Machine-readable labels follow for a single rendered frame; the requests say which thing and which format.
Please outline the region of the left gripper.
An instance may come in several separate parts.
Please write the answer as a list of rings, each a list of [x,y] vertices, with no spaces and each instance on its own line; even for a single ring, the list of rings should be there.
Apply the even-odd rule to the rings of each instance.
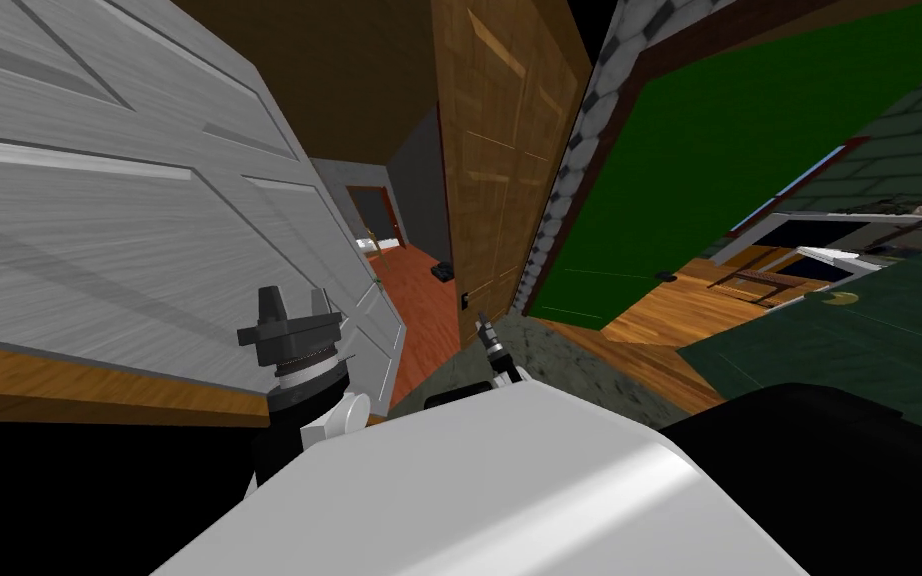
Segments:
[[[310,292],[311,315],[287,318],[279,286],[258,289],[258,323],[236,331],[241,346],[255,347],[258,365],[281,365],[322,351],[341,339],[343,315],[331,313],[326,290]]]

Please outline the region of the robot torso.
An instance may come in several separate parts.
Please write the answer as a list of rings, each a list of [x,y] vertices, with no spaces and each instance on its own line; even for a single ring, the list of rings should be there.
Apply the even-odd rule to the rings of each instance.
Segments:
[[[522,382],[322,441],[151,576],[808,576],[649,427]]]

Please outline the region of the brown wooden door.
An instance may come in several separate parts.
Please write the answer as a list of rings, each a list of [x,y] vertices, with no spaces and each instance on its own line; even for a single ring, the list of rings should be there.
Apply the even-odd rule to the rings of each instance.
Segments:
[[[591,64],[567,0],[431,0],[462,346],[505,314]],[[461,295],[470,303],[461,310]]]

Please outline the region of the white panelled door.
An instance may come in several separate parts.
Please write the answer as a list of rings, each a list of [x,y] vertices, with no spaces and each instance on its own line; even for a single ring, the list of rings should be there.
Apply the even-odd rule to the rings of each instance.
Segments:
[[[261,419],[268,285],[385,414],[405,327],[254,66],[169,0],[0,0],[0,420]]]

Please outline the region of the bright green door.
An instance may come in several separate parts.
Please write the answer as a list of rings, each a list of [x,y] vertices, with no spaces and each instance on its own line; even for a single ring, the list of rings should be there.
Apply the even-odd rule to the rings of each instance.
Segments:
[[[721,0],[660,30],[517,311],[601,329],[922,84],[922,0]]]

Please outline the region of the white framed furniture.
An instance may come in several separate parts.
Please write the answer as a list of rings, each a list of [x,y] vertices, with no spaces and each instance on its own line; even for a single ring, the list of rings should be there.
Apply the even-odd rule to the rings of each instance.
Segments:
[[[770,292],[749,301],[780,308],[791,303],[784,293],[808,283],[828,291],[919,255],[922,206],[903,214],[773,212],[710,257],[730,271],[709,287],[759,285]]]

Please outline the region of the dark green door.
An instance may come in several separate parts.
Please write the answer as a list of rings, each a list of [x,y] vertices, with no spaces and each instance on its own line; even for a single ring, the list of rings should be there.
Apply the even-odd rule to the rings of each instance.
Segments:
[[[922,255],[681,349],[724,399],[780,383],[835,387],[922,426]]]

